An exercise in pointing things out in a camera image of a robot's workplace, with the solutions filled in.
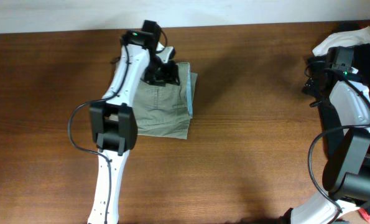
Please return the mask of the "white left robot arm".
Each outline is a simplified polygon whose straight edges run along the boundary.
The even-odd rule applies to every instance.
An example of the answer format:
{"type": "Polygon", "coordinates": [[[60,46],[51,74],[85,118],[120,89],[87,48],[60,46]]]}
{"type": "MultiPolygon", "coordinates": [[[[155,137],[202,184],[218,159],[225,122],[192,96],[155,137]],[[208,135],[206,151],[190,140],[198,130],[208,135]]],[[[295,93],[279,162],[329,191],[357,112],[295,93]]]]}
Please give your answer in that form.
{"type": "Polygon", "coordinates": [[[113,80],[99,102],[90,104],[93,142],[98,153],[98,178],[88,223],[119,222],[119,193],[126,161],[137,140],[132,108],[140,82],[152,86],[179,85],[175,49],[162,45],[158,23],[144,21],[121,39],[121,58],[113,80]]]}

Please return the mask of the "red object at corner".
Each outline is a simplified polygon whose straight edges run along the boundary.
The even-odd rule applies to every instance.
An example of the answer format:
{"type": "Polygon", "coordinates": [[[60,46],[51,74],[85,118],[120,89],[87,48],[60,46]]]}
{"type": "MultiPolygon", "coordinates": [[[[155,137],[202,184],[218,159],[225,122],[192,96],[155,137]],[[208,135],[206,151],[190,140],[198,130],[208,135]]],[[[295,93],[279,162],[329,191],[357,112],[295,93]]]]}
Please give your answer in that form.
{"type": "Polygon", "coordinates": [[[360,214],[361,218],[366,221],[368,224],[370,224],[370,214],[368,214],[368,212],[363,209],[363,208],[360,208],[358,209],[358,213],[360,214]]]}

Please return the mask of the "khaki green shorts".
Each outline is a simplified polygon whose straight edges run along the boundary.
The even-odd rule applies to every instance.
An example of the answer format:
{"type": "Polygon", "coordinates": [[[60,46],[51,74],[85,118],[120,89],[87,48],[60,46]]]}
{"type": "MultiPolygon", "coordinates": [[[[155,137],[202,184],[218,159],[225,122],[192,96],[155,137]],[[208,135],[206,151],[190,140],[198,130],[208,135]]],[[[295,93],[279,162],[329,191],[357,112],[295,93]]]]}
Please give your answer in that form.
{"type": "Polygon", "coordinates": [[[188,62],[177,65],[179,86],[139,83],[133,103],[139,135],[177,139],[188,137],[198,74],[190,71],[188,62]]]}

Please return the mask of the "white folded garment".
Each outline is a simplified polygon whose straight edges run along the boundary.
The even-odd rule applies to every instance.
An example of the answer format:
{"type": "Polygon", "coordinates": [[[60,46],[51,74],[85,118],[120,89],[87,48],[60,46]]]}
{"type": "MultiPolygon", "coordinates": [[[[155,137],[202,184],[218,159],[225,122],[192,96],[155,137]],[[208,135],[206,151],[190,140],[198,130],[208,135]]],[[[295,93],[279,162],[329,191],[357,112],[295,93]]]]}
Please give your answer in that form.
{"type": "Polygon", "coordinates": [[[322,56],[328,52],[330,47],[351,47],[361,44],[370,44],[370,26],[359,30],[330,34],[312,50],[312,53],[314,56],[322,56]]]}

